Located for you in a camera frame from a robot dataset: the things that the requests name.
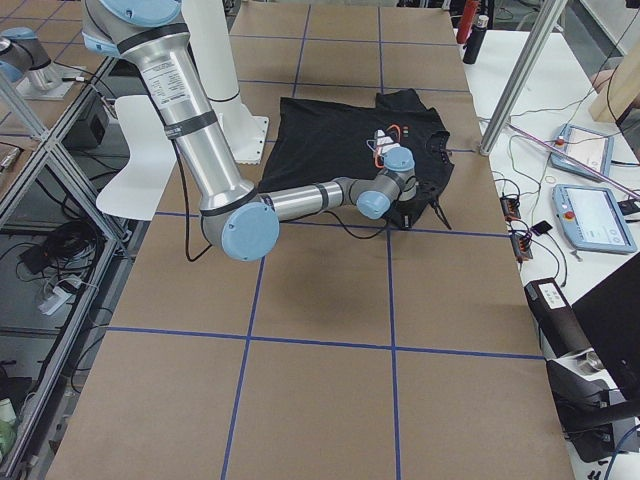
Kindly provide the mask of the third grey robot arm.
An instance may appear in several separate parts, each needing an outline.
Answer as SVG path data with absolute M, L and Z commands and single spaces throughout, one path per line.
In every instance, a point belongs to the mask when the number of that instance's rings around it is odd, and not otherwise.
M 72 86 L 28 27 L 1 32 L 1 73 L 27 100 L 62 101 Z

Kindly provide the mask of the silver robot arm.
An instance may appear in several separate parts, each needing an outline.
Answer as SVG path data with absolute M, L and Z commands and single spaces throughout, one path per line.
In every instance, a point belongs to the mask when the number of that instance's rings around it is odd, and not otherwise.
M 260 194 L 243 178 L 188 53 L 190 32 L 179 1 L 85 1 L 83 35 L 88 49 L 137 67 L 164 133 L 186 160 L 201 193 L 206 240 L 240 261 L 267 255 L 280 223 L 342 205 L 381 218 L 417 191 L 411 151 L 396 146 L 372 180 L 329 182 Z

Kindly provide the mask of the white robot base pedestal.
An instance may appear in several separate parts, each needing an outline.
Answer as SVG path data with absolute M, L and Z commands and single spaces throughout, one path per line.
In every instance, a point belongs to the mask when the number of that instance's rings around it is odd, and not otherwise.
M 261 161 L 269 119 L 254 116 L 244 104 L 221 1 L 184 0 L 182 15 L 189 28 L 196 68 L 238 164 Z

